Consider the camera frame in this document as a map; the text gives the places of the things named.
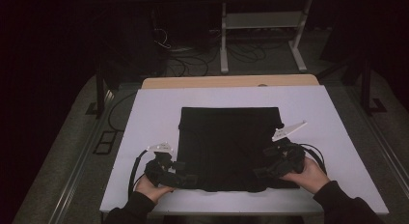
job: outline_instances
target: white table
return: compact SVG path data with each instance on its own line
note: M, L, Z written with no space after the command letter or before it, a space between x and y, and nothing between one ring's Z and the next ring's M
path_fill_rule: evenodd
M328 175L351 197L362 197L377 213L388 213L323 86L143 89L135 98L123 141L100 207L123 207L135 158L147 146L168 142L177 156L180 109L191 107L279 107L285 125L308 124L289 136L295 143L318 147ZM154 158L147 153L136 178ZM177 190L164 196L153 214L308 214L322 212L304 189L260 193Z

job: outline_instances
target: dark background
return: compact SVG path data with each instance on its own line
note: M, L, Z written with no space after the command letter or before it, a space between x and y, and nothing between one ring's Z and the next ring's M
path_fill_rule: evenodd
M322 55L334 63L362 46L372 68L409 109L407 2L314 0L307 31L334 28ZM236 6L232 9L261 8ZM206 35L206 28L218 28L220 6L177 7L157 8L156 17L174 38L187 37L189 42ZM182 15L184 10L190 12L188 17ZM0 120L1 223L12 222L95 66L102 66L113 89L121 82L161 73L166 54L151 44L150 13L144 11L134 6L107 9L81 0L0 0L0 80L5 97ZM205 25L198 21L186 26L184 19L192 17L204 18ZM181 35L186 30L189 36ZM151 71L152 66L159 70Z

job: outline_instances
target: sleeve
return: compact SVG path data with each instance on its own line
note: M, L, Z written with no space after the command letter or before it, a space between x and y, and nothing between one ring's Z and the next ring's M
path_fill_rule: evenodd
M104 224L140 224L147 222L147 215L153 210L155 203L139 192L133 192L126 205L115 208L108 213Z
M324 209L325 224L384 223L363 199L348 197L335 181L325 184L314 199Z

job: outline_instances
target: cable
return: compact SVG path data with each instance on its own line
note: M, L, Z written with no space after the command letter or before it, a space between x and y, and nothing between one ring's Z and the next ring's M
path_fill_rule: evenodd
M133 192L133 187L135 184L135 174L136 174L136 170L138 169L139 166L139 162L141 162L141 158L142 156L147 153L148 151L144 150L143 152L141 152L141 154L136 157L135 159L135 163L133 164L133 168L132 168L132 172L130 173L130 178L129 178L129 184L128 184L128 198L130 198L130 196L132 195Z
M309 144L299 144L299 145L301 145L304 148L304 150L307 153L309 153L315 159L316 163L318 163L318 165L322 169L322 171L325 174L327 174L327 170L325 168L324 156L322 155L321 151L318 148L314 147L313 145L309 145ZM309 149L305 148L304 146L308 146L308 147L311 147L311 148L315 149L320 154L321 158L319 158L318 155L314 151L309 150Z
M121 103L122 103L124 100L126 100L127 98L130 98L130 97L136 95L136 93L137 93L137 92L134 92L134 93L132 93L132 94L130 94L130 95L128 95L128 96L122 98L121 100L119 100L119 101L112 107L112 109L111 109L111 111L109 112L109 115L108 115L108 125L109 125L113 130L115 130L115 131L117 131L117 132L124 132L124 129L118 129L118 128L115 128L115 127L112 125L112 122L111 122L112 113L114 112L115 108L116 108L119 104L121 104Z

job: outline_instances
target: floor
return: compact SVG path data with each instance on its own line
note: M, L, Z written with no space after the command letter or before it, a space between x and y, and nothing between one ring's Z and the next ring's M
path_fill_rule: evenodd
M305 32L300 52L308 71L317 74L333 64L319 60L330 30ZM255 30L230 33L229 75L299 73L286 41L293 30ZM163 76L220 75L217 40L214 46L198 51L174 45L173 56ZM409 219L409 115L395 99L388 83L375 72L371 96L379 98L386 113L368 116L359 104L360 80L344 86L338 70L320 80L333 100L352 142L366 165L390 213L386 223L406 223ZM95 78L73 104L66 122L33 183L14 223L100 223L99 206L122 139L127 116L140 84L123 84L105 98L106 109L100 119L87 115L95 103ZM160 223L151 217L149 223ZM274 223L285 223L276 217ZM305 216L306 223L323 223L322 215Z

